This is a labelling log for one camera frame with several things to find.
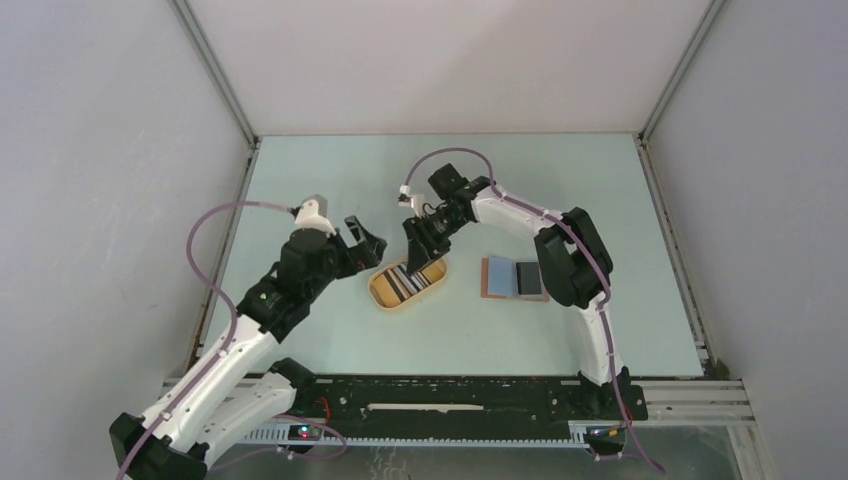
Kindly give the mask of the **black credit card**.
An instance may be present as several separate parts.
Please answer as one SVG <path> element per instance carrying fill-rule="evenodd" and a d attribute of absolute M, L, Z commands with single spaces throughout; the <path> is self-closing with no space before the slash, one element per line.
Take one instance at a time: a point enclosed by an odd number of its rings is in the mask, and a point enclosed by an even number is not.
<path fill-rule="evenodd" d="M 516 262 L 516 288 L 519 296 L 540 296 L 544 293 L 538 262 Z"/>

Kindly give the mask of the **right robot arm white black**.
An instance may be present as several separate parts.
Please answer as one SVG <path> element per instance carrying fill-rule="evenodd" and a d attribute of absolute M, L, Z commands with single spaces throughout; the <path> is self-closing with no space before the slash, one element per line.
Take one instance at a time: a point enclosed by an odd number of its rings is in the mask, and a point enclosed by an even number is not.
<path fill-rule="evenodd" d="M 581 392 L 583 408 L 596 418 L 610 416 L 622 403 L 629 375 L 617 352 L 608 314 L 612 260 L 588 213 L 578 207 L 568 212 L 543 208 L 507 192 L 490 178 L 469 180 L 452 164 L 438 169 L 428 182 L 441 201 L 431 212 L 408 184 L 399 188 L 399 203 L 414 212 L 403 223 L 408 268 L 418 272 L 445 256 L 451 236 L 471 223 L 532 240 L 544 289 L 558 304 L 582 317 L 579 374 L 590 382 Z"/>

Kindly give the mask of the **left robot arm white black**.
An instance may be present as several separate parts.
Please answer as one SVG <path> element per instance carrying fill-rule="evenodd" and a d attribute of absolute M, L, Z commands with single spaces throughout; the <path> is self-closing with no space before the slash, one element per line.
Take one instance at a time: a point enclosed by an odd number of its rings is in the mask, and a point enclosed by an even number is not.
<path fill-rule="evenodd" d="M 280 258 L 250 287 L 225 333 L 141 415 L 119 415 L 109 429 L 118 478 L 203 479 L 247 433 L 271 417 L 304 416 L 316 403 L 312 373 L 297 361 L 274 363 L 251 390 L 234 389 L 249 370 L 305 320 L 335 280 L 377 267 L 387 243 L 354 216 L 349 246 L 323 217 L 299 223 Z"/>

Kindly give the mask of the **brown leather card holder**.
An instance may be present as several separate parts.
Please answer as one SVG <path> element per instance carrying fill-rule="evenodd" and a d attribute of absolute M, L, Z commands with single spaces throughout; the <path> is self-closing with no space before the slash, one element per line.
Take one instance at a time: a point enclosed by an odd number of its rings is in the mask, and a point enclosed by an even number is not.
<path fill-rule="evenodd" d="M 530 302 L 548 302 L 550 296 L 544 287 L 540 296 L 519 296 L 516 288 L 516 262 L 537 262 L 514 260 L 500 256 L 485 257 L 481 261 L 481 297 L 487 299 L 509 299 Z"/>

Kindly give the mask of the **oval wooden tray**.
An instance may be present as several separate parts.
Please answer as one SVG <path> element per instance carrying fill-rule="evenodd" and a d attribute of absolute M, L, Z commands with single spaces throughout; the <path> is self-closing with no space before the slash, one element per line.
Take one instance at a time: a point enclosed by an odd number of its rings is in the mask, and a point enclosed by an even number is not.
<path fill-rule="evenodd" d="M 399 312 L 437 291 L 448 272 L 448 263 L 440 259 L 419 272 L 410 273 L 403 257 L 374 273 L 368 280 L 367 291 L 379 309 Z"/>

